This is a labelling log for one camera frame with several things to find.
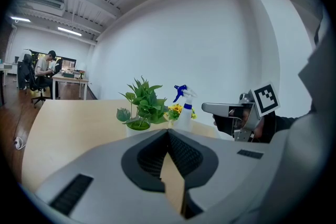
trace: spray bottle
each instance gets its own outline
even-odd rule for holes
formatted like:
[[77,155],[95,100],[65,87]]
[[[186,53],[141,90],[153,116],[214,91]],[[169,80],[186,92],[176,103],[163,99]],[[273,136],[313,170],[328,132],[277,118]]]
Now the spray bottle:
[[186,97],[183,109],[177,121],[174,123],[174,129],[184,130],[191,132],[191,114],[192,114],[192,102],[193,98],[197,97],[197,94],[187,85],[175,86],[177,90],[177,96],[174,103],[178,100],[180,96]]

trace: ceiling light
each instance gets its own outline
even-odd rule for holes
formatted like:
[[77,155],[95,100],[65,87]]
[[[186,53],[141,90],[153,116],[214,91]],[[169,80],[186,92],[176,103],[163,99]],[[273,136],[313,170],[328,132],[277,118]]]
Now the ceiling light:
[[31,23],[31,21],[30,21],[29,19],[19,18],[19,17],[12,17],[12,16],[11,16],[11,18],[12,18],[13,20],[23,20],[24,22],[29,22],[29,23]]
[[62,27],[58,27],[58,30],[61,30],[61,31],[64,31],[64,32],[68,32],[68,33],[72,33],[72,34],[80,36],[80,37],[82,36],[82,34],[80,34],[80,33],[77,33],[77,32],[74,32],[74,31],[62,28]]

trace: air conditioning unit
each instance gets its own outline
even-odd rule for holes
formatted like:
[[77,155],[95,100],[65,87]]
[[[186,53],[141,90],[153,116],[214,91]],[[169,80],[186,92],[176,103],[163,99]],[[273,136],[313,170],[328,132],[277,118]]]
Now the air conditioning unit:
[[64,3],[56,0],[21,0],[19,3],[23,6],[29,6],[29,8],[61,17],[65,12]]

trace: green soil in pot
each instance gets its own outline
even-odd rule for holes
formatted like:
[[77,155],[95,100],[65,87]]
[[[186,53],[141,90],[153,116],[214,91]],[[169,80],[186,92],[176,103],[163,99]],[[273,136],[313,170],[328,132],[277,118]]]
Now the green soil in pot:
[[149,129],[150,125],[148,122],[142,122],[142,121],[134,121],[131,123],[126,124],[129,128],[136,130],[136,131],[143,131]]

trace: wooden table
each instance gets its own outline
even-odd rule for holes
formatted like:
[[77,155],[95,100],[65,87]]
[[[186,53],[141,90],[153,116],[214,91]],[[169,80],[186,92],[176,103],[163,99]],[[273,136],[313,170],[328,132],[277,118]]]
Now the wooden table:
[[11,70],[12,68],[0,68],[0,106],[5,104],[5,99],[4,99],[4,89],[3,89],[3,85],[6,86],[6,72],[8,70]]
[[[126,126],[117,120],[117,108],[129,108],[127,100],[47,100],[31,127],[22,163],[22,184],[35,192],[52,173],[93,147],[126,137]],[[153,124],[151,130],[168,123]],[[193,121],[193,133],[216,137],[212,126]],[[169,154],[162,171],[166,196],[180,211],[184,179]]]
[[71,83],[78,83],[79,84],[79,98],[81,98],[81,92],[82,92],[82,84],[85,86],[84,87],[84,98],[83,100],[86,100],[86,92],[87,92],[87,88],[88,88],[88,83],[89,83],[89,80],[88,79],[77,79],[79,78],[80,75],[76,74],[74,78],[67,78],[67,77],[63,77],[60,73],[56,74],[53,76],[53,85],[52,85],[52,98],[55,100],[56,99],[56,89],[55,89],[55,86],[56,86],[56,81],[59,81],[59,82],[71,82]]

